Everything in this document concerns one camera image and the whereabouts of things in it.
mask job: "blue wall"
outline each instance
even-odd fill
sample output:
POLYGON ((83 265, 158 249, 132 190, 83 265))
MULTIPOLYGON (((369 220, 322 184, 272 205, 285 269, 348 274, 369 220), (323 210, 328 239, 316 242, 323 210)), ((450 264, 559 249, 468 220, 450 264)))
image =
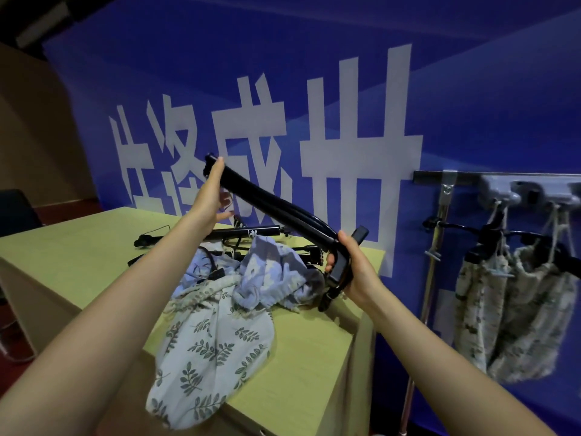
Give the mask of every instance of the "blue wall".
MULTIPOLYGON (((339 62, 358 57, 357 136, 381 137, 388 51, 408 44, 405 135, 423 136, 417 167, 581 173, 580 8, 581 0, 116 0, 45 48, 69 91, 105 209, 136 206, 134 196, 147 195, 160 199, 167 213, 185 212, 187 203, 181 195, 172 199, 161 172, 175 180, 170 188, 176 192, 188 183, 202 184, 191 171, 183 181, 171 179, 179 156, 156 139, 148 101, 162 131, 163 94, 173 107, 192 105, 195 156, 203 159, 218 151, 212 111, 241 107, 240 77, 249 77, 253 103, 261 103, 254 83, 265 74, 272 102, 284 102, 286 121, 286 134, 272 135, 282 153, 274 192, 280 195, 284 188, 284 170, 292 180, 293 202, 314 211, 313 185, 302 174, 300 152, 300 141, 310 136, 307 80, 323 77, 324 133, 339 138, 339 62), (150 160, 135 161, 137 169, 120 166, 111 118, 121 145, 128 141, 118 105, 135 145, 149 152, 150 160)), ((185 145, 188 134, 176 134, 185 145)), ((266 160, 270 135, 260 136, 266 160)), ((227 146, 229 155, 251 159, 244 137, 227 146)), ((330 161, 346 160, 334 152, 330 161)), ((256 182, 256 165, 248 165, 256 182)), ((335 228, 345 225, 338 177, 329 176, 326 195, 335 228)), ((374 178, 359 176, 357 222, 372 227, 375 241, 380 188, 374 178)), ((431 240, 420 225, 434 211, 436 195, 432 187, 403 180, 395 202, 395 255, 384 273, 391 277, 383 279, 416 313, 425 278, 423 251, 431 240)), ((450 218, 484 223, 487 214, 476 205, 475 190, 457 192, 450 218)), ((257 214, 248 220, 257 223, 257 214)), ((510 217, 518 229, 538 230, 542 223, 541 216, 525 212, 510 217)), ((438 288, 454 288, 462 253, 472 241, 447 234, 438 288)), ((577 308, 556 372, 510 387, 563 435, 581 428, 581 346, 575 342, 580 332, 577 308)), ((375 403, 401 409, 406 377, 382 338, 375 367, 375 403)), ((441 430, 419 395, 412 419, 441 430)))

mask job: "yellow table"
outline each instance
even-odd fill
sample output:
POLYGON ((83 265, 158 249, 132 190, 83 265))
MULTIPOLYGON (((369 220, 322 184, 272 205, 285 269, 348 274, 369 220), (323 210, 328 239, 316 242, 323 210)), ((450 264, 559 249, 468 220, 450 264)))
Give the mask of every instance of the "yellow table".
MULTIPOLYGON (((127 269, 141 253, 133 247, 139 234, 177 220, 120 208, 0 238, 0 286, 34 351, 127 269)), ((379 269, 383 252, 364 250, 379 269)), ((187 434, 367 435, 375 343, 369 318, 344 299, 326 314, 275 308, 273 318, 276 338, 267 364, 214 419, 187 434)), ((166 433, 145 411, 152 355, 166 327, 161 317, 101 423, 103 434, 166 433)))

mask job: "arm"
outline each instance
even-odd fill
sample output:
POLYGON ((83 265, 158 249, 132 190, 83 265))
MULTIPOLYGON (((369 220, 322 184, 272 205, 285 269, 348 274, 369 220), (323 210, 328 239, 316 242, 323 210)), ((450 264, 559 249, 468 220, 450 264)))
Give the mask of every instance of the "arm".
POLYGON ((190 212, 69 323, 6 393, 4 436, 94 431, 200 242, 230 216, 216 214, 225 203, 223 169, 219 159, 190 212))
MULTIPOLYGON (((343 231, 354 279, 345 293, 371 317, 453 436, 553 436, 539 418, 428 329, 381 283, 357 242, 343 231)), ((329 256, 327 269, 334 263, 329 256)))

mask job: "drawstring bag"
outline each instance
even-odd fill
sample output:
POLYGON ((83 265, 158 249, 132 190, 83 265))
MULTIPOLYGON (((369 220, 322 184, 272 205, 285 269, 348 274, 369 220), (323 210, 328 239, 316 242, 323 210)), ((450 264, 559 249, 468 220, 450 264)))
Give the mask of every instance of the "drawstring bag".
POLYGON ((266 362, 274 339, 268 310, 232 302, 239 274, 207 279, 170 301, 174 314, 156 355, 146 409, 173 430, 211 417, 266 362))
MULTIPOLYGON (((495 206, 488 223, 496 209, 495 206)), ((484 373, 496 345, 507 279, 511 277, 507 256, 508 248, 502 238, 497 252, 487 261, 480 264, 464 262, 456 281, 454 346, 484 373)))
POLYGON ((577 278, 553 264, 562 230, 570 235, 568 213, 559 223, 553 214, 553 246, 549 260, 534 267, 534 245, 514 253, 505 312, 489 376, 500 383, 539 379, 551 374, 576 300, 577 278))

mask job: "hand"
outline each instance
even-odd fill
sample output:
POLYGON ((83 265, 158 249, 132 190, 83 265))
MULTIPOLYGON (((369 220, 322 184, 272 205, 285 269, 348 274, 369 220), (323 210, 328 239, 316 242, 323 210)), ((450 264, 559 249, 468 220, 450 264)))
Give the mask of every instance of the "hand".
MULTIPOLYGON (((372 301, 373 293, 378 288, 385 287, 353 237, 341 230, 339 231, 339 242, 344 244, 349 251, 353 270, 353 280, 343 291, 357 306, 365 310, 372 301)), ((334 264, 335 256, 329 254, 325 272, 329 272, 334 264)))
POLYGON ((211 233, 216 223, 228 219, 233 213, 232 211, 218 212, 232 203, 230 193, 221 191, 220 188, 220 178, 223 171, 224 158, 219 157, 212 167, 208 180, 198 191, 196 200, 192 205, 191 212, 200 222, 204 237, 211 233))

